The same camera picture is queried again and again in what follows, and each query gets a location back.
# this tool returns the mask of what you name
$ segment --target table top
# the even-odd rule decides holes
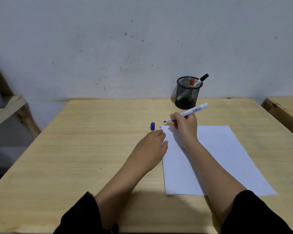
[[[229,125],[278,193],[261,197],[293,229],[293,134],[250,98],[199,98],[199,125]],[[98,193],[169,99],[71,100],[0,180],[0,232],[52,233],[86,192]],[[162,162],[136,186],[121,232],[217,233],[204,196],[166,196]]]
[[[293,96],[269,97],[262,106],[293,133]]]
[[[27,103],[25,98],[18,95],[8,96],[3,100],[6,106],[0,108],[0,124]]]

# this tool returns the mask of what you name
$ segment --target person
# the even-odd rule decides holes
[[[178,130],[182,146],[222,222],[222,233],[293,233],[284,220],[223,169],[200,144],[194,114],[183,117],[174,113],[171,118],[171,125]],[[130,193],[165,155],[169,145],[164,139],[162,130],[142,138],[121,169],[95,197],[87,192],[63,215],[54,234],[117,233],[116,222]]]

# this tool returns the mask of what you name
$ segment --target barcode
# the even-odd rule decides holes
[[[202,110],[202,107],[201,106],[198,106],[197,108],[192,109],[192,112],[195,113],[195,112],[197,112],[199,110]]]

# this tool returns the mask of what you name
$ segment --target black sleeve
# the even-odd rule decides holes
[[[222,225],[227,233],[293,233],[286,222],[276,215],[252,191],[242,191],[233,201],[232,210]]]
[[[77,203],[67,211],[60,225],[53,234],[70,233],[118,233],[118,225],[115,224],[112,230],[102,229],[99,208],[93,195],[87,192]]]

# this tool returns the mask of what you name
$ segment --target white sheet of paper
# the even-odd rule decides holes
[[[166,133],[168,150],[163,158],[167,195],[205,195],[183,150],[176,129],[161,126]],[[198,126],[197,138],[216,161],[257,196],[276,194],[259,172],[229,126]]]

